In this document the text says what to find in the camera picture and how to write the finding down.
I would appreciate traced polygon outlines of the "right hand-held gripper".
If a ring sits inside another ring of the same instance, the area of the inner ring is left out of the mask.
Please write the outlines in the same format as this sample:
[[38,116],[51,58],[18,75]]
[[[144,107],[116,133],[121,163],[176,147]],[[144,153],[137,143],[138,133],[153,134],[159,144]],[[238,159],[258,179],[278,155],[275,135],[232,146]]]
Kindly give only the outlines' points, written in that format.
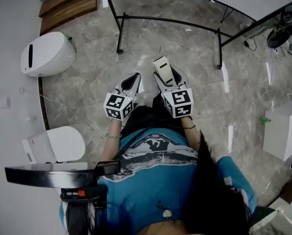
[[170,85],[167,85],[161,77],[154,72],[154,80],[160,90],[164,106],[173,118],[182,118],[192,115],[193,96],[188,86],[187,75],[178,67],[172,66],[171,71],[179,90],[170,92]]

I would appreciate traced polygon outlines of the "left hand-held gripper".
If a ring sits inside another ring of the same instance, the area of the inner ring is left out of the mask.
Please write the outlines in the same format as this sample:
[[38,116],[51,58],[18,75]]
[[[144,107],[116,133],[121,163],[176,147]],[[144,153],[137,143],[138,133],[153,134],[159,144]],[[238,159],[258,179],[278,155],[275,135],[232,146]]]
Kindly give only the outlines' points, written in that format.
[[138,72],[119,78],[104,101],[104,111],[108,118],[125,120],[133,111],[136,95],[141,82]]

